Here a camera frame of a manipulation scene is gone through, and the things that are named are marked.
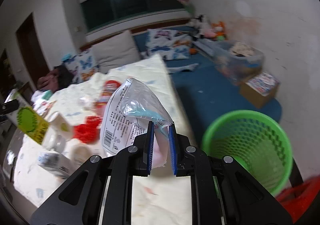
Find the butterfly print pillow right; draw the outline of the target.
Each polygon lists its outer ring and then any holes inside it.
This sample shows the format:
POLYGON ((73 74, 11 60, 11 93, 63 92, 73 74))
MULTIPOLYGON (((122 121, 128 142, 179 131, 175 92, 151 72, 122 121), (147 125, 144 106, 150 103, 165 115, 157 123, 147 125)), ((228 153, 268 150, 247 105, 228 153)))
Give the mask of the butterfly print pillow right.
POLYGON ((164 61, 189 59, 191 43, 191 36, 185 31, 148 29, 144 55, 159 54, 164 61))

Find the dark wooden door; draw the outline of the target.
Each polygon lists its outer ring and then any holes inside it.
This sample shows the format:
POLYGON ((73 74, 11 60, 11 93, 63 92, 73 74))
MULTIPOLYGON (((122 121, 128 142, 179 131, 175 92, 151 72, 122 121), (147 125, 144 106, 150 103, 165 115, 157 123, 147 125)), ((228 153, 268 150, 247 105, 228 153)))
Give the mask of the dark wooden door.
POLYGON ((30 14, 16 31, 16 38, 26 69, 34 85, 49 73, 34 25, 33 14, 30 14))

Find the butterfly print pillow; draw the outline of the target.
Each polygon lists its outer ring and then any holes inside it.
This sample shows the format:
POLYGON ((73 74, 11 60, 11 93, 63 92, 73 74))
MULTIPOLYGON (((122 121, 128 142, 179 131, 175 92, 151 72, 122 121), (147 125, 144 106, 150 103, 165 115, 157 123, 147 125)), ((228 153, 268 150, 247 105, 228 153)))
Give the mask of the butterfly print pillow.
POLYGON ((148 29, 144 55, 159 54, 164 61, 189 59, 191 43, 191 36, 185 31, 148 29))
POLYGON ((88 81, 91 76, 99 72, 97 63, 91 48, 77 55, 67 54, 62 58, 62 64, 73 75, 73 84, 88 81))

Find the red mesh net bag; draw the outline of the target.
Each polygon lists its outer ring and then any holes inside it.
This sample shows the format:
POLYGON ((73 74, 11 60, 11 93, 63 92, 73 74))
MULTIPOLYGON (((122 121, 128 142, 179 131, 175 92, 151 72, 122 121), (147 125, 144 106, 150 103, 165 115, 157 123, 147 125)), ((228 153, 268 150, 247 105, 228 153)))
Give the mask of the red mesh net bag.
POLYGON ((85 144, 94 143, 99 138, 101 122, 102 118, 99 116, 86 117, 83 124, 74 127, 73 138, 85 144))

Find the clear white plastic snack bag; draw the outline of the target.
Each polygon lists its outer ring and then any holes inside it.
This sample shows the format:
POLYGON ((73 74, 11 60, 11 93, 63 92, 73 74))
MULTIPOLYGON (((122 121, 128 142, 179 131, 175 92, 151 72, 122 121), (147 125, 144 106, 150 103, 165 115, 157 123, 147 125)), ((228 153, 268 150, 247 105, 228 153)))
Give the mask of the clear white plastic snack bag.
POLYGON ((141 81, 130 78, 112 94, 100 128, 100 142, 106 157, 132 146, 137 136, 154 123, 152 167, 166 165, 169 126, 173 123, 157 96, 141 81))

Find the grey plain pillow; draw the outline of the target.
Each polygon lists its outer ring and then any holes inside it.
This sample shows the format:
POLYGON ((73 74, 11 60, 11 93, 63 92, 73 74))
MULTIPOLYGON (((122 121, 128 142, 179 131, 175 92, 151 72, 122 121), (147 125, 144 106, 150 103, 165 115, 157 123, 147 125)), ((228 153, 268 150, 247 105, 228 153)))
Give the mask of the grey plain pillow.
POLYGON ((126 30, 92 46, 99 72, 106 74, 113 68, 140 61, 141 56, 131 31, 126 30))

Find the clear plastic storage bin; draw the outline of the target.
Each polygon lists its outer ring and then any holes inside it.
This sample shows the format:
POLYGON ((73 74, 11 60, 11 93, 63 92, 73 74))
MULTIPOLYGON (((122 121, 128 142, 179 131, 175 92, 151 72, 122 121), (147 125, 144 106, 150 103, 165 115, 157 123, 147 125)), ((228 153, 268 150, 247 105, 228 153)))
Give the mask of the clear plastic storage bin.
POLYGON ((227 40, 213 45, 215 68, 234 85, 239 85, 263 67, 264 54, 246 44, 227 40))

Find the stuffed toy pile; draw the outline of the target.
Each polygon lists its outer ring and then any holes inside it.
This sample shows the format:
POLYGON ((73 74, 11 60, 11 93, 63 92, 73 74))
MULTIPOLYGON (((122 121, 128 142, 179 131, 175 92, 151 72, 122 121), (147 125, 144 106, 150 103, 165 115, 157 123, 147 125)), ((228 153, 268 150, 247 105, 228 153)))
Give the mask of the stuffed toy pile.
POLYGON ((191 34, 194 41, 198 39, 209 39, 212 41, 227 40, 225 23, 222 21, 211 23, 206 15, 190 19, 187 26, 194 29, 191 34))

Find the white paper cup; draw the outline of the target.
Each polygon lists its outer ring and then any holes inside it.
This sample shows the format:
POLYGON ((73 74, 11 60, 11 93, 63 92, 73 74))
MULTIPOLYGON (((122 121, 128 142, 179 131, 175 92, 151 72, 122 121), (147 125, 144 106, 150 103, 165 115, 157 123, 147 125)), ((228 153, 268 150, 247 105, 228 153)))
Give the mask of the white paper cup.
POLYGON ((60 112, 53 112, 48 117, 48 122, 51 124, 53 128, 55 128, 57 133, 64 137, 67 141, 73 138, 74 127, 60 112))

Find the butterfly print pillow left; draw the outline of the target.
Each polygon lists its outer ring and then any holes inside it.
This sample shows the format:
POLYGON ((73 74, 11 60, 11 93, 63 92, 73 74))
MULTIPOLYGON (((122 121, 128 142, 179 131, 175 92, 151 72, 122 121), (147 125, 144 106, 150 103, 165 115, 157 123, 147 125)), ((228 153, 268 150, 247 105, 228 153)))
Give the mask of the butterfly print pillow left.
POLYGON ((73 84, 88 81, 91 76, 99 72, 97 63, 91 48, 77 55, 67 54, 62 58, 62 64, 73 75, 73 84))

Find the red plastic cartoon cup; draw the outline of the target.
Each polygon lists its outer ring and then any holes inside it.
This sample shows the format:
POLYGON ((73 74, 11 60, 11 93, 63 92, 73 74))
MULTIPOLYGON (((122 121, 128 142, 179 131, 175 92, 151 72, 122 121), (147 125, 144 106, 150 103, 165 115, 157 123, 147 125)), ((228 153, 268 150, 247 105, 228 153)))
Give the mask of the red plastic cartoon cup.
POLYGON ((104 115, 105 108, 110 100, 112 94, 121 86, 121 83, 117 80, 105 81, 102 92, 100 93, 97 101, 95 102, 95 111, 99 116, 104 115))

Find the dark red clothing pile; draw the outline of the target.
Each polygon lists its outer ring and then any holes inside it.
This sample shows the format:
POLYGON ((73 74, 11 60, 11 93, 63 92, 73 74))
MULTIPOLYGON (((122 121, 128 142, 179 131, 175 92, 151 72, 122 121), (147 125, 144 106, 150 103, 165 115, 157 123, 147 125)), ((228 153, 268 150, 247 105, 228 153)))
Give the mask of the dark red clothing pile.
POLYGON ((38 79, 37 89, 39 91, 51 90, 55 93, 71 85, 73 78, 74 75, 65 66, 55 66, 46 76, 38 79))

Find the grey milk carton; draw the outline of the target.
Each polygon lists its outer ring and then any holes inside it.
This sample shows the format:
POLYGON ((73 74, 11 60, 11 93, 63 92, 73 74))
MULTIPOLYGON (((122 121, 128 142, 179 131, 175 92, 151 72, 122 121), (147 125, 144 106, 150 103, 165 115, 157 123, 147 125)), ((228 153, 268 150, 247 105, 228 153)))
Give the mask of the grey milk carton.
POLYGON ((71 160, 57 152, 40 153, 37 164, 44 170, 61 179, 67 179, 75 171, 71 160))

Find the cardboard box with printed top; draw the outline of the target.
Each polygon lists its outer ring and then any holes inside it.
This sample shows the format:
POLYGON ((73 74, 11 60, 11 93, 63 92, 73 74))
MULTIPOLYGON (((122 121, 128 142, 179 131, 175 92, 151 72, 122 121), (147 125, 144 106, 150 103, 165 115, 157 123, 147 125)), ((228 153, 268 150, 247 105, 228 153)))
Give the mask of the cardboard box with printed top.
POLYGON ((259 72, 240 84, 239 93, 260 109, 276 96, 279 85, 280 81, 272 74, 259 72))

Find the green mesh trash basket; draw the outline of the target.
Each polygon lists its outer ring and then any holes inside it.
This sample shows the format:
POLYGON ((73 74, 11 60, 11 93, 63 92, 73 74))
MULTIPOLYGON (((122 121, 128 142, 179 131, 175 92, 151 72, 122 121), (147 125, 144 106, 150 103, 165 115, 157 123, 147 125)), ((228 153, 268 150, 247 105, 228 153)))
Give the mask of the green mesh trash basket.
POLYGON ((273 196, 284 189, 293 166, 286 132, 257 111, 236 110, 220 116, 205 131, 201 148, 215 158, 232 156, 273 196))

